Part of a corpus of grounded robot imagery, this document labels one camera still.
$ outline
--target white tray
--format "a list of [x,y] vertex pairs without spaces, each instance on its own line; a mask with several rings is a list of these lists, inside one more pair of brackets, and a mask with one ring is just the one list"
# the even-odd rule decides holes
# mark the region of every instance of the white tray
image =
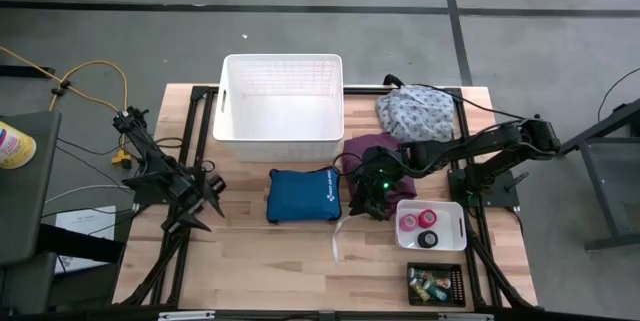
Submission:
[[[431,227],[424,229],[420,226],[413,231],[403,231],[400,219],[408,214],[416,217],[426,209],[436,213],[438,221]],[[438,235],[438,244],[430,249],[418,245],[418,235],[431,230]],[[401,200],[396,209],[396,243],[398,246],[414,250],[462,251],[467,247],[467,235],[464,227],[464,213],[462,207],[455,202]]]

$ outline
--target yellow can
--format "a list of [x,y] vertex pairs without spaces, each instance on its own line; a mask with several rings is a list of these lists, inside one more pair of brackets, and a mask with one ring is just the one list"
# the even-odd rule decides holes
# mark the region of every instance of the yellow can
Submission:
[[0,121],[0,168],[23,166],[36,153],[36,140]]

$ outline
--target purple cloth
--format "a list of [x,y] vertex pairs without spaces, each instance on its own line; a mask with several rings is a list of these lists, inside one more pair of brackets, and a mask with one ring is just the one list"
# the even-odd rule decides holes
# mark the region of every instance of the purple cloth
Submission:
[[[346,140],[344,142],[344,152],[350,152],[362,157],[364,151],[371,146],[382,146],[389,150],[397,150],[398,149],[398,139],[391,136],[389,133],[382,133],[380,135],[364,135],[356,138],[352,138],[350,140]],[[344,156],[342,158],[342,172],[347,173],[353,171],[356,167],[360,165],[360,160],[355,157]],[[349,194],[351,198],[354,197],[356,193],[356,185],[348,181],[349,184]],[[400,200],[404,199],[413,199],[417,196],[416,185],[414,180],[411,177],[405,176],[396,184],[396,190],[391,190],[387,192],[387,200],[392,205],[393,212],[395,212],[396,204]]]

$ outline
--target white plastic container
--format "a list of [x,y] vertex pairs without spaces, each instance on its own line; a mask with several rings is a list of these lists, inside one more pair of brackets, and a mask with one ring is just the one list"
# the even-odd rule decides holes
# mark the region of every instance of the white plastic container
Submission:
[[[416,227],[413,231],[403,231],[400,219],[408,214],[416,217],[426,209],[433,210],[438,220],[429,228]],[[418,245],[418,235],[431,230],[438,235],[438,244],[425,249]],[[467,247],[467,235],[464,226],[464,211],[456,202],[401,200],[396,209],[396,243],[400,247],[414,250],[462,251]]]
[[229,55],[213,137],[243,162],[325,162],[344,135],[338,55]]

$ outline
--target yellow extension cord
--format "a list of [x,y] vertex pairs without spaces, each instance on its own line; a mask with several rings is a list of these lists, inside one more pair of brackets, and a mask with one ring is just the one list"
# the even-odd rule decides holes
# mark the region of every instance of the yellow extension cord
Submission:
[[[114,68],[116,71],[118,71],[118,73],[120,74],[120,77],[122,78],[122,83],[124,85],[124,108],[123,110],[126,110],[128,107],[128,97],[129,97],[129,86],[127,84],[127,76],[124,74],[124,72],[118,67],[116,66],[114,63],[109,62],[109,61],[102,61],[102,60],[98,60],[98,61],[89,61],[89,62],[85,62],[82,65],[78,65],[74,68],[72,68],[71,70],[69,70],[69,72],[67,72],[62,78],[58,78],[57,76],[47,72],[46,70],[42,69],[40,66],[36,65],[35,63],[27,60],[26,58],[16,54],[15,52],[7,49],[6,47],[0,46],[0,51],[4,51],[5,53],[7,53],[8,55],[11,55],[13,57],[15,57],[16,59],[26,63],[27,65],[35,68],[36,70],[42,72],[43,74],[49,76],[51,79],[55,80],[58,82],[59,85],[61,85],[64,81],[66,81],[69,77],[71,77],[71,75],[75,74],[76,72],[80,71],[82,68],[89,66],[89,65],[107,65],[107,66],[111,66],[112,68]],[[92,97],[89,96],[87,94],[85,94],[84,92],[76,89],[75,87],[69,86],[68,87],[69,90],[71,90],[73,93],[77,94],[78,96],[89,100],[89,101],[93,101],[93,102],[97,102],[99,104],[102,104],[104,106],[109,107],[110,109],[112,109],[115,112],[119,112],[120,110],[118,110],[118,108],[116,106],[114,106],[112,103],[99,99],[97,97]],[[51,99],[51,103],[49,104],[49,111],[53,111],[53,109],[56,106],[56,101],[58,100],[58,96],[57,95],[53,95],[53,98]],[[120,144],[120,148],[122,149],[118,156],[116,156],[116,158],[114,158],[114,160],[118,159],[121,160],[122,157],[126,157],[126,150],[124,149],[124,135],[122,135],[119,139],[119,144]]]

